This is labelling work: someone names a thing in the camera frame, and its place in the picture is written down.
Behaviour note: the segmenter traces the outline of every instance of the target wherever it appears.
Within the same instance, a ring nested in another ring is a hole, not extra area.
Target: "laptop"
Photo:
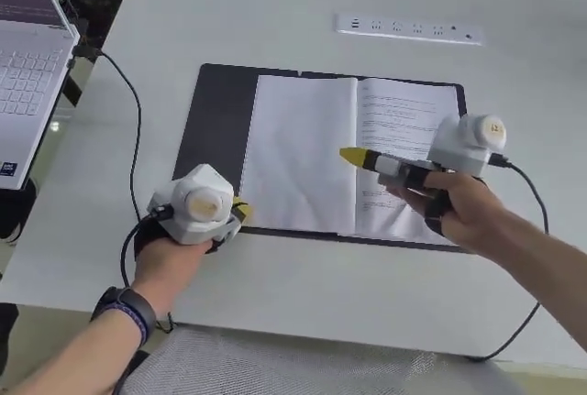
[[[0,190],[19,190],[80,35],[55,0],[0,0]]]

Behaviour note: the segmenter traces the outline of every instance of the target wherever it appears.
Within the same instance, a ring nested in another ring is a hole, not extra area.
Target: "white desk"
[[[332,18],[344,10],[480,25],[487,46],[339,35]],[[552,232],[587,247],[586,27],[583,0],[125,0],[105,50],[143,103],[142,206],[172,175],[203,63],[459,82],[470,112],[504,119],[508,155],[542,192]],[[130,91],[99,61],[2,300],[89,311],[121,283],[118,253],[134,224],[136,122]],[[571,170],[559,175],[567,163]],[[487,180],[508,206],[540,222],[514,173],[489,170]],[[506,273],[469,255],[243,235],[206,259],[174,313],[193,324],[484,354],[533,304]],[[501,358],[587,368],[587,356],[544,311]]]

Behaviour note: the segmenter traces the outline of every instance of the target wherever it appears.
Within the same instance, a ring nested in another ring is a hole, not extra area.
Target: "floor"
[[[91,66],[80,62],[73,72],[76,81],[83,86]],[[50,169],[50,163],[57,151],[61,138],[67,129],[67,116],[72,107],[65,100],[60,101],[61,119],[54,125],[40,151],[39,158],[33,169],[33,176],[42,181]],[[4,270],[13,248],[0,244],[0,270]],[[20,307],[20,318],[10,343],[10,357],[2,386],[14,387],[20,380],[30,375],[49,357],[59,351],[76,333],[80,332],[88,322],[89,313],[75,313],[47,310],[41,308]],[[163,335],[156,335],[149,348],[156,347]],[[504,370],[526,389],[528,394],[550,394],[555,392],[566,395],[587,393],[587,371],[547,368],[520,367],[503,364]]]

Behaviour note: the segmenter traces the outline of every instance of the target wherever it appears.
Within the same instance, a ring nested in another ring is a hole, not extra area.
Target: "open notebook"
[[[249,225],[447,245],[338,150],[426,159],[448,115],[459,115],[452,86],[260,76],[240,185]]]

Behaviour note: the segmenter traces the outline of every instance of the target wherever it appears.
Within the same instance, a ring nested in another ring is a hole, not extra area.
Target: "human arm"
[[[449,192],[454,212],[442,218],[445,237],[507,270],[587,351],[587,255],[509,212],[472,177],[432,173],[425,186]],[[424,214],[426,197],[389,192]]]
[[[169,239],[148,244],[138,257],[132,289],[162,317],[187,288],[211,243],[178,246]],[[135,322],[118,310],[102,313],[14,395],[111,393],[140,345]]]

